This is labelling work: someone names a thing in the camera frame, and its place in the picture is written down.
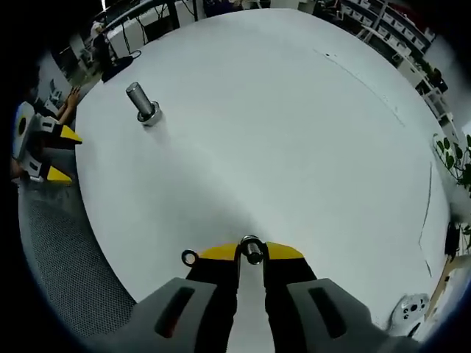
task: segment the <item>chair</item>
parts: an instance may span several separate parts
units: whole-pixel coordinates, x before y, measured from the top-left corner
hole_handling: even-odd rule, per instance
[[[18,218],[33,278],[55,314],[84,343],[126,324],[135,301],[102,254],[88,222],[22,185]]]
[[[56,88],[56,85],[54,83],[54,80],[52,79],[51,82],[49,83],[49,89],[51,90],[51,93],[49,94],[49,100],[57,107],[60,106],[60,99],[62,96],[62,92],[59,91]]]

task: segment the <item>white round table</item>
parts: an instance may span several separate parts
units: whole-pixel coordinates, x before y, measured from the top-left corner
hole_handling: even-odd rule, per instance
[[[125,93],[135,81],[165,114],[151,130]],[[294,10],[250,10],[171,32],[96,85],[78,111],[79,185],[138,302],[186,276],[184,249],[256,234],[299,249],[385,327],[401,296],[433,293],[445,262],[448,208],[429,146],[440,131],[358,39]],[[240,298],[263,314],[251,271]],[[241,346],[269,340],[265,320],[235,320],[234,335],[250,337]]]

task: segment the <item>black cable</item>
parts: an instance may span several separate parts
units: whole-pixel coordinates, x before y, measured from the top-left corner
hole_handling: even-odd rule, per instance
[[[182,3],[185,5],[185,7],[186,7],[186,9],[188,10],[188,12],[194,17],[194,13],[192,13],[192,12],[190,11],[190,9],[188,8],[188,6],[187,6],[186,3],[185,3],[185,0],[182,0]]]
[[[195,22],[198,21],[198,9],[196,5],[196,0],[192,0],[193,3],[193,19]]]
[[[144,25],[142,24],[139,16],[135,18],[136,20],[138,20],[138,23],[141,25],[141,31],[142,31],[142,43],[144,43],[144,45],[147,44],[146,42],[146,32],[144,30]]]
[[[157,13],[157,21],[160,20],[160,13],[157,11],[157,8],[154,7],[155,13]]]
[[[127,52],[130,53],[130,55],[134,58],[134,59],[137,59],[138,57],[140,57],[142,55],[142,51],[140,50],[135,50],[133,52],[131,52],[131,49],[130,49],[130,42],[127,40],[127,36],[126,36],[126,30],[124,29],[124,23],[121,24],[122,27],[123,27],[123,38],[124,38],[124,44],[126,44],[126,48],[127,48]]]

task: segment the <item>shelf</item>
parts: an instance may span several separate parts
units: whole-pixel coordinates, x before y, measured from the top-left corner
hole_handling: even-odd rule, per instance
[[[357,13],[360,13],[363,16],[366,16],[370,20],[374,21],[376,18],[378,18],[378,15],[379,15],[378,13],[375,13],[371,9],[367,9],[365,7],[362,7],[362,6],[360,6],[360,4],[357,4],[356,2],[353,2],[351,0],[344,0],[343,4],[345,4],[345,6],[351,7]]]
[[[348,17],[350,17],[351,19],[357,21],[359,24],[361,24],[361,25],[363,25],[363,26],[366,26],[366,24],[364,24],[363,22],[361,22],[361,21],[357,20],[356,18],[354,18],[354,17],[352,16],[352,14],[346,13],[345,15],[348,16]]]
[[[381,19],[380,26],[384,27],[387,29],[387,31],[394,35],[397,39],[400,39],[402,42],[406,43],[407,46],[412,50],[412,51],[417,51],[420,54],[424,54],[423,50],[418,49],[414,43],[410,39],[408,39],[404,33],[399,32],[397,29],[395,29],[391,24],[388,24],[385,20]]]
[[[381,0],[369,0],[369,2],[371,2],[372,4],[376,4],[379,7],[382,7],[384,5],[384,1]]]
[[[420,29],[418,29],[414,23],[409,22],[409,20],[405,18],[403,15],[401,15],[398,11],[388,6],[386,8],[386,12],[392,17],[394,17],[395,20],[398,20],[398,22],[400,22],[405,28],[407,28],[409,31],[414,33],[414,35],[418,37],[419,40],[423,42],[425,45],[427,45],[428,43],[431,43],[431,41],[427,39],[427,37],[423,34],[423,32],[420,31]]]

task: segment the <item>leaf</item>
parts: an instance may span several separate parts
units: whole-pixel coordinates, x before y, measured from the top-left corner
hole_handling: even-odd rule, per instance
[[[444,146],[443,146],[443,142],[438,141],[438,142],[436,143],[436,145],[439,147],[440,151],[442,151],[442,153],[443,153],[443,151],[445,150],[445,148],[444,148]]]
[[[455,143],[455,153],[456,153],[456,158],[460,160],[463,158],[463,150],[459,148],[458,144]]]
[[[471,164],[464,166],[463,174],[459,180],[460,185],[464,185],[465,188],[469,188],[471,191]]]
[[[447,168],[450,169],[454,165],[455,165],[455,159],[453,158],[453,156],[448,155],[447,156]]]

